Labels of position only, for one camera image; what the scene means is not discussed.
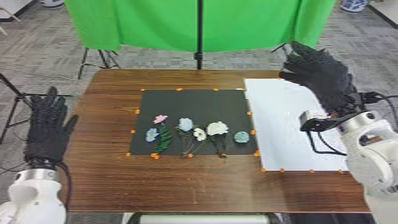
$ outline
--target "flower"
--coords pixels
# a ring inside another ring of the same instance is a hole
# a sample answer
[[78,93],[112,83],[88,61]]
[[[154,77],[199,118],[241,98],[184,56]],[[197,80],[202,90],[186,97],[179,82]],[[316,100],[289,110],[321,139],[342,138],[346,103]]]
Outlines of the flower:
[[154,117],[154,121],[152,121],[152,123],[154,123],[154,124],[161,123],[161,122],[165,121],[165,118],[167,118],[167,117],[168,117],[167,115],[158,115],[158,116]]
[[227,133],[227,125],[218,121],[207,125],[207,135],[222,135]]
[[193,129],[193,136],[195,136],[195,140],[200,142],[202,140],[206,140],[207,135],[206,132],[200,128]]
[[158,136],[158,130],[156,128],[151,128],[145,132],[145,141],[152,142]]
[[193,122],[188,118],[181,118],[179,119],[179,129],[183,131],[190,131],[190,129],[193,128]]
[[234,134],[234,142],[247,143],[248,142],[248,133],[245,131],[239,131]]

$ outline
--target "green screen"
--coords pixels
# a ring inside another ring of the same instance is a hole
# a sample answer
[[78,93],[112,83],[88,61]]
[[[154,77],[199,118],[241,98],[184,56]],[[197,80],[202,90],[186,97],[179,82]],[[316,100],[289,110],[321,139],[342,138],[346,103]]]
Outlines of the green screen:
[[[83,46],[195,52],[197,0],[65,0]],[[204,0],[204,52],[314,46],[334,0]]]

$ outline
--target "orange marker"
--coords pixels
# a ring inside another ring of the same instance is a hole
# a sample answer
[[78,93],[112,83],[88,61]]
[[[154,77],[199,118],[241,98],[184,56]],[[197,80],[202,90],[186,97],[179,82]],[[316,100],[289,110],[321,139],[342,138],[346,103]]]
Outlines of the orange marker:
[[252,154],[255,157],[259,157],[259,150],[255,150],[254,154]]

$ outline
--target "gray carpet floor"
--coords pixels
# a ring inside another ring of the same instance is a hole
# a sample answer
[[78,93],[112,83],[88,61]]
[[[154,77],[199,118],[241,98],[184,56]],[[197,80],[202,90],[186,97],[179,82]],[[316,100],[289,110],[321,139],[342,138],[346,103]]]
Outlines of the gray carpet floor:
[[[64,94],[72,94],[67,104],[72,107],[76,96],[83,94],[97,69],[88,67],[83,79],[76,80],[83,47],[65,8],[48,10],[39,4],[19,16],[21,22],[1,23],[8,36],[0,35],[0,72],[24,92],[42,93],[56,86]],[[355,75],[355,85],[362,91],[398,93],[398,30],[366,9],[348,14],[337,8],[332,12],[319,48],[344,62]],[[280,69],[284,54],[271,49],[204,54],[204,69]],[[193,69],[191,53],[170,52],[136,47],[122,47],[115,57],[122,68]],[[88,61],[99,63],[92,51]],[[12,92],[0,85],[0,128],[12,105]],[[389,118],[383,104],[374,107]],[[16,120],[26,118],[28,109],[17,108]],[[0,145],[0,165],[12,167],[21,162],[26,125],[10,130]],[[0,176],[0,203],[7,200],[7,187],[12,173]],[[119,214],[71,215],[69,223],[119,223]]]

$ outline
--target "white sheet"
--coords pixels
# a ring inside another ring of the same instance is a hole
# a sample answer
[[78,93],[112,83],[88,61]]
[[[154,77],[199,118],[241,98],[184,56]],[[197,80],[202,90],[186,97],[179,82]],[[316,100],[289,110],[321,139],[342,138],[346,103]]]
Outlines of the white sheet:
[[[263,168],[268,171],[346,170],[344,157],[316,154],[307,135],[300,132],[300,114],[305,110],[323,112],[312,92],[305,87],[279,79],[245,79],[247,99],[252,110],[254,128]],[[330,146],[346,152],[337,130],[321,136]],[[330,151],[312,133],[316,149]]]

